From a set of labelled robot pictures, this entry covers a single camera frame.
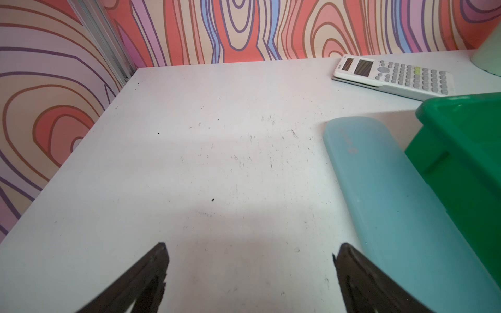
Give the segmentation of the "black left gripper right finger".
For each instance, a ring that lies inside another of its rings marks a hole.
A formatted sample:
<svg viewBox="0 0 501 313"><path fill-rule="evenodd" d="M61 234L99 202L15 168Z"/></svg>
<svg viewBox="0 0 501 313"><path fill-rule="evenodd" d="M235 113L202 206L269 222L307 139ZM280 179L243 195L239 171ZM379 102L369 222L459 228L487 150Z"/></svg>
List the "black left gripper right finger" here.
<svg viewBox="0 0 501 313"><path fill-rule="evenodd" d="M430 312L349 243L333 255L347 312Z"/></svg>

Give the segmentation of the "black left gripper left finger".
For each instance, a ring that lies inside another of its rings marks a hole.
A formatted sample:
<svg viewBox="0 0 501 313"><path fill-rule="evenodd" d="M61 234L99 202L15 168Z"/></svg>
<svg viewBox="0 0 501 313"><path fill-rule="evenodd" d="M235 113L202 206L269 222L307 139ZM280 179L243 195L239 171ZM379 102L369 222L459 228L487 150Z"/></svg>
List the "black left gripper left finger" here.
<svg viewBox="0 0 501 313"><path fill-rule="evenodd" d="M165 292L170 259L164 243L156 244L80 312L157 312Z"/></svg>

